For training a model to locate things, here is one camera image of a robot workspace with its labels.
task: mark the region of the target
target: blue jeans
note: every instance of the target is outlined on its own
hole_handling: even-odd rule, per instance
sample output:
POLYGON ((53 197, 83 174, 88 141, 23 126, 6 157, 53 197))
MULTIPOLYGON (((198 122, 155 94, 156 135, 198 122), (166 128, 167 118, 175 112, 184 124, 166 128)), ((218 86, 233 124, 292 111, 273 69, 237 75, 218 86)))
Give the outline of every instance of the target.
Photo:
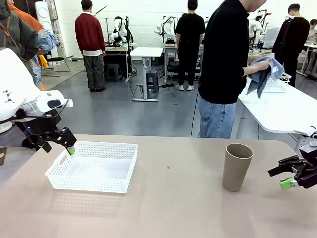
POLYGON ((213 104, 199 95, 200 138, 230 139, 235 118, 236 104, 213 104))

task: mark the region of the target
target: beige cup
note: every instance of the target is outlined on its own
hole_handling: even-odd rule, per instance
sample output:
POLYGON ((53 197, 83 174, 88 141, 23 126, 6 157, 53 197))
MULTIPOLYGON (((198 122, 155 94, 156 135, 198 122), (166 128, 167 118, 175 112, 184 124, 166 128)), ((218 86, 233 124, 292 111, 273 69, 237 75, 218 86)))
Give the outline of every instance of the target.
POLYGON ((226 147, 222 186, 231 192, 239 192, 247 174, 253 151, 246 145, 230 144, 226 147))

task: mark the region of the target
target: white sneaker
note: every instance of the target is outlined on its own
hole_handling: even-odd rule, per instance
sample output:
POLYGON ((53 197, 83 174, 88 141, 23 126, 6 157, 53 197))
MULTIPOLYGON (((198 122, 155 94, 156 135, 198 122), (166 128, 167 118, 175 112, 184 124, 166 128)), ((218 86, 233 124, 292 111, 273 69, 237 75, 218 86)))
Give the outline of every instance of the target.
POLYGON ((183 85, 175 85, 175 88, 178 89, 179 91, 184 91, 184 86, 183 85))
POLYGON ((194 86, 188 85, 187 91, 192 91, 194 89, 194 86))

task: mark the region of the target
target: basket handle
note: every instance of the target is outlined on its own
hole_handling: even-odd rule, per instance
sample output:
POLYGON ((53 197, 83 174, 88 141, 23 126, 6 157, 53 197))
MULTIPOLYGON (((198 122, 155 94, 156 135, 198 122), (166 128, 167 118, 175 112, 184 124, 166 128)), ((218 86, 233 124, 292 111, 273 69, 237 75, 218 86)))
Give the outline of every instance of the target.
POLYGON ((56 165, 62 165, 65 160, 63 160, 68 154, 67 150, 63 150, 61 154, 54 160, 53 164, 56 165))

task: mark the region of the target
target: orange jacket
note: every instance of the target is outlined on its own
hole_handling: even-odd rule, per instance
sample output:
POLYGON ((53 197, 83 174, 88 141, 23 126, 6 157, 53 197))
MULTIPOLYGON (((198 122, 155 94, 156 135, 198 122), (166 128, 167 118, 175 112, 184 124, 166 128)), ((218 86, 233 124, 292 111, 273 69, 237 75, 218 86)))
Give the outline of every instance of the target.
POLYGON ((26 24, 28 24, 30 27, 32 27, 36 33, 38 33, 42 28, 43 25, 34 17, 31 15, 27 14, 26 12, 23 12, 19 9, 17 9, 12 3, 8 2, 8 5, 10 7, 11 12, 14 12, 15 14, 18 15, 18 17, 25 21, 26 24))

